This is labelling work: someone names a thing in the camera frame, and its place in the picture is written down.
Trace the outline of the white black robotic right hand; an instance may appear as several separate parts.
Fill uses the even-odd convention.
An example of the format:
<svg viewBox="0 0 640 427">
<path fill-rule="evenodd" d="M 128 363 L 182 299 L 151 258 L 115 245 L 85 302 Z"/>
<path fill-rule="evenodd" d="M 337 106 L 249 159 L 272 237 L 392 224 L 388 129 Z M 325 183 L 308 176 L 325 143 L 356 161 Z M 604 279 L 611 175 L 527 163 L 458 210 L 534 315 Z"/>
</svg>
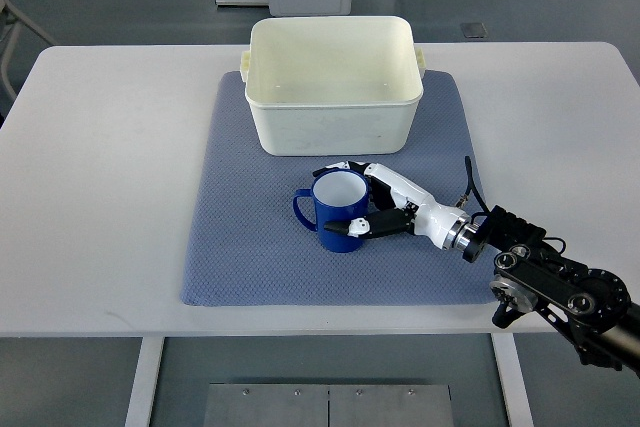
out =
<svg viewBox="0 0 640 427">
<path fill-rule="evenodd" d="M 354 220 L 332 220 L 325 229 L 331 233 L 359 239 L 373 239 L 408 233 L 428 238 L 441 250 L 457 250 L 473 262 L 482 250 L 475 238 L 479 226 L 462 210 L 473 195 L 483 213 L 488 208 L 473 178 L 473 166 L 465 158 L 467 187 L 453 206 L 437 202 L 434 196 L 406 177 L 380 163 L 344 161 L 313 172 L 315 178 L 332 172 L 352 170 L 362 174 L 370 189 L 375 211 Z"/>
</svg>

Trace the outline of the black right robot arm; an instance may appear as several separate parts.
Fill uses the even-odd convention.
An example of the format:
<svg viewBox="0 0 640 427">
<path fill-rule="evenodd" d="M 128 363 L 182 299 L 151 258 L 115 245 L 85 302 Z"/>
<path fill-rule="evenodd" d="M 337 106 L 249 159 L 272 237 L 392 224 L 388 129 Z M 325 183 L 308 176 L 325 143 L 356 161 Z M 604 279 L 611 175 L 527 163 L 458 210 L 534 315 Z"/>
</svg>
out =
<svg viewBox="0 0 640 427">
<path fill-rule="evenodd" d="M 569 341 L 584 365 L 639 372 L 639 306 L 615 274 L 592 269 L 564 256 L 566 242 L 495 206 L 488 208 L 465 158 L 467 187 L 481 210 L 457 234 L 453 247 L 475 261 L 492 247 L 494 279 L 490 289 L 499 302 L 493 324 L 505 329 L 535 312 Z"/>
</svg>

